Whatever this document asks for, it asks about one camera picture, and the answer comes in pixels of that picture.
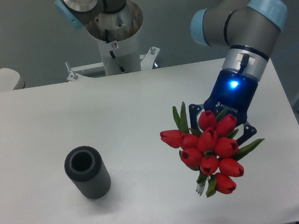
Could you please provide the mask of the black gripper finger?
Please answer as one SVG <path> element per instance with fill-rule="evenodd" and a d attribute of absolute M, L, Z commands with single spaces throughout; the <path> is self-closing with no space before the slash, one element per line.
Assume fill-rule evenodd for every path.
<path fill-rule="evenodd" d="M 242 145 L 244 142 L 249 140 L 251 137 L 253 137 L 257 133 L 257 129 L 253 127 L 248 121 L 244 123 L 243 127 L 243 134 L 239 139 L 237 139 L 238 145 Z"/>
<path fill-rule="evenodd" d="M 203 111 L 204 109 L 204 104 L 190 104 L 188 107 L 189 110 L 189 115 L 190 115 L 190 126 L 192 129 L 198 129 L 198 121 L 197 117 L 198 114 Z"/>

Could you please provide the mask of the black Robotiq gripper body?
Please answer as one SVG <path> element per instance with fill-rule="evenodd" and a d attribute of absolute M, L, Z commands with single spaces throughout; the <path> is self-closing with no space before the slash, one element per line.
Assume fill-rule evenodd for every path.
<path fill-rule="evenodd" d="M 228 108 L 228 113 L 236 117 L 237 123 L 245 123 L 257 87 L 258 82 L 250 77 L 222 70 L 210 97 L 204 102 L 204 110 L 212 110 L 214 114 L 218 114 Z"/>

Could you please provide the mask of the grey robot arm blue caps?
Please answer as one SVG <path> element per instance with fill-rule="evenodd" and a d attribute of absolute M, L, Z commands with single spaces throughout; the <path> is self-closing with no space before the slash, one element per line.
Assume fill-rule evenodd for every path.
<path fill-rule="evenodd" d="M 96 40 L 106 75 L 152 69 L 157 49 L 141 59 L 138 33 L 143 14 L 130 0 L 56 0 L 60 16 L 73 28 L 86 28 Z M 196 12 L 191 37 L 198 44 L 229 48 L 210 97 L 201 105 L 183 106 L 173 113 L 180 132 L 198 134 L 203 112 L 232 114 L 244 132 L 242 144 L 256 133 L 247 111 L 283 29 L 287 7 L 280 0 L 223 0 Z"/>

